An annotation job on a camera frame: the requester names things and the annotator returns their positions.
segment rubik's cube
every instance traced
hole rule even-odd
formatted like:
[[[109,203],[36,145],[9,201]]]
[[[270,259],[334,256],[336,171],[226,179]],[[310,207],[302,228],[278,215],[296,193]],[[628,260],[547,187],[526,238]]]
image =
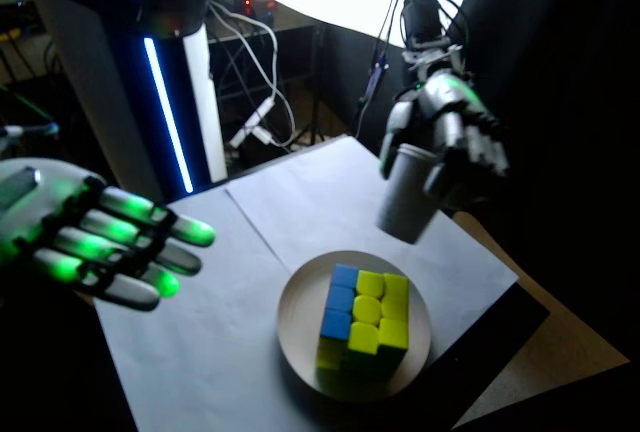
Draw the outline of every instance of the rubik's cube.
[[[324,309],[316,367],[390,376],[409,348],[409,280],[336,265]]]

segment black curtain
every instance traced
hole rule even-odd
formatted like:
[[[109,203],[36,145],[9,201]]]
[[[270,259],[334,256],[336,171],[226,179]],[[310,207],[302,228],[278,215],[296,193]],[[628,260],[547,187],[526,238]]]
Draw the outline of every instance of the black curtain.
[[[541,285],[637,356],[639,0],[465,0],[512,182],[472,212]]]

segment blue led strip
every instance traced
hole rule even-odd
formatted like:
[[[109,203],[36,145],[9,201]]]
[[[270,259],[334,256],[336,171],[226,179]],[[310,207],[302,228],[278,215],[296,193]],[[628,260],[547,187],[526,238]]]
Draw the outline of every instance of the blue led strip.
[[[164,85],[162,71],[160,70],[160,64],[158,63],[158,54],[156,54],[156,47],[153,44],[153,40],[148,37],[145,38],[144,48],[147,49],[147,57],[149,58],[149,65],[151,65],[151,73],[153,74],[153,80],[156,83],[156,89],[158,90],[158,96],[160,97],[160,105],[162,106],[162,112],[164,113],[164,120],[167,123],[167,129],[169,130],[169,136],[171,137],[171,143],[173,144],[173,151],[176,154],[178,167],[180,167],[180,174],[182,174],[184,190],[187,191],[187,194],[190,194],[193,192],[193,185],[191,185],[189,169],[187,168],[187,162],[184,160],[184,154],[182,153],[182,145],[180,144],[178,129],[176,129],[176,123],[173,120],[173,112],[171,111],[171,104],[169,103],[169,97],[167,96],[167,89]]]

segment blue tile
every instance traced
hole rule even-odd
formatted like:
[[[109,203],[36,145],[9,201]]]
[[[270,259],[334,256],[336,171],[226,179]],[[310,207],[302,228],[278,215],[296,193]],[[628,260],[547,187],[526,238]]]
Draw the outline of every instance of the blue tile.
[[[346,312],[325,309],[324,318],[322,319],[322,328],[320,336],[325,339],[349,340],[349,331],[351,330],[351,315]]]
[[[340,287],[339,285],[331,285],[329,287],[329,295],[327,296],[327,303],[325,307],[327,309],[339,310],[340,312],[351,312],[353,308],[353,299],[355,299],[355,292],[353,289],[347,289],[346,287]]]
[[[358,281],[358,268],[350,265],[336,264],[333,267],[333,277],[331,277],[331,283],[335,285],[341,285],[342,287],[348,287],[350,289],[356,288],[356,282]]]

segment round plate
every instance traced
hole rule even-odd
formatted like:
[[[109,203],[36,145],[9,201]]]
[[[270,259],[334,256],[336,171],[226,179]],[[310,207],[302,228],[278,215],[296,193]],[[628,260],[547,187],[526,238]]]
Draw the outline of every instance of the round plate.
[[[427,306],[411,283],[409,350],[390,379],[362,382],[346,374],[316,370],[320,325],[335,264],[404,276],[386,260],[364,252],[331,252],[307,262],[291,276],[280,297],[278,339],[282,351],[298,376],[324,395],[346,402],[371,402],[390,397],[409,385],[427,360],[431,345]]]

